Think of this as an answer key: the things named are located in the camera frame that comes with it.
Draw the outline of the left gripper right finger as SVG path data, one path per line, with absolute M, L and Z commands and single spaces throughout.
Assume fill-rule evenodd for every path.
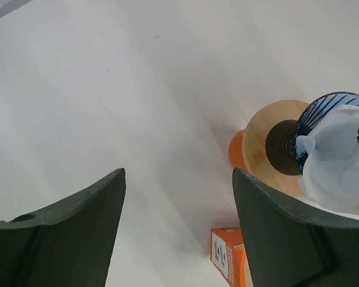
M 359 286 L 359 220 L 310 206 L 239 168 L 232 185 L 255 286 Z

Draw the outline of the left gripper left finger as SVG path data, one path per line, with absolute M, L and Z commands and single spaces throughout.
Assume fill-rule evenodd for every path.
M 0 221 L 0 286 L 104 286 L 126 193 L 116 169 L 93 185 Z

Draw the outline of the blue glass dripper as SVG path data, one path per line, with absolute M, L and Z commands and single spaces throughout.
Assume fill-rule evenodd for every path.
M 341 105 L 359 107 L 359 94 L 339 91 L 321 96 L 309 104 L 297 120 L 295 128 L 286 141 L 285 150 L 287 155 L 296 163 L 297 170 L 300 173 L 303 173 L 303 166 L 308 154 L 306 151 L 297 153 L 297 137 L 307 136 L 332 109 Z

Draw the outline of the coffee filter pack orange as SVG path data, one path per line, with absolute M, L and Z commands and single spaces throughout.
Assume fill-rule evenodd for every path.
M 229 286 L 254 286 L 240 228 L 212 228 L 210 260 Z

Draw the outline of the orange glass carafe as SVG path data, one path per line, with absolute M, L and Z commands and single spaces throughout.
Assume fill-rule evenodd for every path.
M 245 129 L 237 132 L 237 134 L 232 137 L 232 140 L 229 143 L 228 148 L 228 159 L 229 163 L 233 168 L 241 168 L 245 171 L 248 171 L 246 164 L 244 162 L 243 152 L 242 152 L 242 140 L 245 134 Z

